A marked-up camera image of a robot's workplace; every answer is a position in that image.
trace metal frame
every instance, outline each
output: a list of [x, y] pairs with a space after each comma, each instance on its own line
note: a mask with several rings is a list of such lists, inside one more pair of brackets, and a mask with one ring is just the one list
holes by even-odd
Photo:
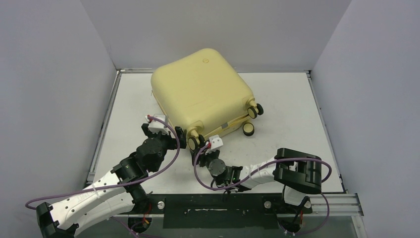
[[[312, 79], [311, 79], [311, 75], [310, 75], [310, 71], [308, 70], [279, 70], [279, 69], [274, 69], [274, 68], [240, 68], [240, 67], [235, 67], [235, 70], [238, 73], [246, 73], [246, 72], [304, 72], [307, 75], [308, 78], [308, 82], [309, 85], [311, 87], [311, 91], [312, 94], [314, 96], [314, 100], [315, 100], [315, 104], [316, 107], [318, 109], [318, 113], [319, 113], [319, 117], [321, 119], [322, 122], [322, 126], [324, 127], [324, 131], [325, 131], [325, 135], [327, 137], [327, 141], [328, 141], [328, 145], [330, 147], [331, 150], [331, 154], [333, 156], [334, 162], [337, 164], [337, 160], [334, 154], [334, 150], [332, 148], [331, 145], [331, 141], [329, 138], [329, 134], [328, 134], [328, 130], [326, 128], [326, 124], [325, 121], [322, 117], [322, 113], [321, 113], [321, 107], [318, 104], [318, 101], [316, 99], [315, 96], [315, 92], [314, 92], [314, 88], [313, 88], [313, 84], [312, 84]], [[104, 142], [104, 137], [106, 134], [106, 129], [108, 126], [108, 122], [109, 122], [109, 118], [112, 112], [112, 107], [115, 101], [115, 97], [116, 97], [116, 93], [118, 91], [118, 86], [121, 80], [121, 76], [123, 73], [153, 73], [155, 71], [155, 68], [136, 68], [136, 69], [119, 69], [117, 70], [116, 76], [115, 76], [115, 81], [114, 81], [114, 86], [112, 88], [111, 94], [110, 94], [110, 99], [109, 99], [109, 103], [108, 103], [108, 108], [106, 110], [106, 114], [105, 114], [105, 118], [104, 118], [104, 122], [102, 124], [102, 128], [101, 128], [101, 133], [100, 136], [98, 138], [98, 143], [95, 149], [95, 153], [92, 159], [92, 164], [89, 170], [89, 175], [87, 178], [87, 184], [91, 184], [93, 182], [94, 176], [95, 176], [95, 171], [96, 171], [96, 166], [98, 164], [98, 159], [99, 156], [101, 154], [101, 149], [102, 149], [102, 145]], [[342, 181], [342, 177], [341, 177], [341, 173], [338, 170], [339, 173], [339, 177], [341, 180], [341, 184], [343, 185], [344, 188], [344, 184]], [[353, 220], [353, 225], [355, 226], [355, 231], [357, 234], [358, 238], [367, 238], [367, 234], [366, 234], [366, 230], [365, 227], [363, 225], [363, 220], [362, 220], [362, 216], [363, 216], [363, 211], [362, 211], [362, 207], [360, 205], [359, 202], [359, 198], [357, 196], [357, 194], [348, 194], [348, 191], [344, 188], [344, 190], [347, 193], [344, 194], [326, 194], [326, 197], [328, 199], [329, 205], [330, 205], [330, 216], [351, 216], [352, 220]], [[312, 201], [312, 205], [313, 205], [313, 213], [312, 214], [308, 214], [308, 216], [325, 216], [326, 215], [326, 203], [324, 201], [324, 199], [320, 196], [320, 195], [311, 195], [311, 201]], [[118, 217], [143, 217], [143, 214], [135, 214], [135, 215], [117, 215]], [[148, 215], [148, 217], [163, 217], [163, 214], [151, 214]], [[286, 214], [279, 214], [278, 217], [287, 217], [288, 215]]]

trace screw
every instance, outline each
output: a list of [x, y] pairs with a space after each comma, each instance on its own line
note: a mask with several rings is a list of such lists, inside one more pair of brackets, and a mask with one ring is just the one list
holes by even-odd
[[270, 208], [271, 208], [271, 202], [270, 202], [270, 201], [265, 201], [265, 202], [264, 202], [264, 207], [265, 207], [266, 209], [270, 209]]
[[165, 203], [160, 201], [157, 203], [157, 208], [159, 208], [160, 210], [162, 210], [163, 208], [165, 208]]

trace red wire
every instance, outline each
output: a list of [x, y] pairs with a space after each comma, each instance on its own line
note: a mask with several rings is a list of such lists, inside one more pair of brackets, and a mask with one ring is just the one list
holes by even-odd
[[151, 210], [152, 210], [152, 204], [149, 203], [149, 209], [147, 210], [147, 212], [145, 212], [145, 214], [143, 214], [142, 224], [144, 224], [144, 222], [146, 221], [146, 215], [149, 214]]

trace white connector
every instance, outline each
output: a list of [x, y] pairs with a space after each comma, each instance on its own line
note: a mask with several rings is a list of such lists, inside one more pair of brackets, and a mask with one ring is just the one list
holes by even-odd
[[[166, 123], [168, 122], [168, 119], [167, 119], [167, 117], [165, 115], [155, 114], [155, 115], [153, 115], [153, 117], [158, 118], [158, 119], [160, 119], [160, 120], [162, 120], [162, 121], [164, 121]], [[165, 125], [163, 125], [162, 123], [160, 123], [158, 121], [155, 121], [155, 120], [152, 120], [149, 123], [149, 130], [152, 133], [156, 133], [157, 134], [157, 133], [159, 133], [161, 131], [162, 134], [169, 135], [169, 129]]]
[[209, 137], [209, 142], [210, 142], [210, 149], [206, 151], [206, 154], [219, 150], [223, 146], [223, 141], [219, 137], [219, 135], [214, 135], [214, 136]]

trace white plastic casing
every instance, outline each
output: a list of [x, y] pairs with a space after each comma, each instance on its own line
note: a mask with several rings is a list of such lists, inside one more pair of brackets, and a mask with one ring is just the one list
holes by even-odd
[[299, 192], [292, 189], [291, 187], [286, 186], [284, 188], [284, 202], [294, 206], [299, 206], [306, 196], [305, 193]]
[[77, 236], [85, 229], [114, 215], [133, 210], [134, 203], [132, 201], [133, 197], [125, 192], [99, 204], [76, 221], [79, 228], [76, 229], [74, 235]]
[[[267, 161], [264, 161], [257, 165], [250, 165], [250, 166], [244, 166], [241, 174], [239, 176], [240, 180], [243, 180], [245, 177], [247, 177], [253, 170], [258, 169], [262, 165], [274, 161], [274, 158], [271, 158]], [[258, 170], [255, 174], [253, 174], [249, 179], [247, 179], [245, 182], [241, 183], [242, 186], [247, 188], [253, 188], [259, 184], [263, 184], [266, 182], [273, 182], [274, 181], [274, 175], [273, 171], [275, 170], [276, 164], [271, 164], [267, 166], [266, 168]]]
[[209, 142], [210, 149], [206, 151], [206, 154], [219, 150], [223, 146], [223, 141], [218, 135], [209, 137]]
[[[108, 171], [108, 173], [106, 173], [102, 178], [93, 183], [93, 186], [100, 187], [115, 185], [118, 182], [119, 178], [117, 175]], [[84, 216], [85, 213], [88, 213], [101, 203], [106, 202], [108, 199], [124, 192], [124, 187], [116, 187], [105, 190], [97, 190], [96, 192], [92, 191], [77, 194], [63, 201], [53, 203], [53, 209], [50, 211], [52, 220], [59, 222], [58, 228], [67, 230], [71, 225], [75, 224], [79, 218]]]
[[[155, 114], [153, 116], [155, 118], [161, 119], [162, 121], [164, 121], [166, 123], [168, 122], [168, 119], [165, 115]], [[158, 121], [155, 121], [155, 120], [153, 120], [149, 123], [149, 130], [152, 133], [156, 133], [156, 134], [159, 133], [160, 131], [162, 132], [162, 134], [165, 134], [165, 135], [169, 134], [169, 129], [165, 125], [163, 125], [162, 123], [160, 123]]]

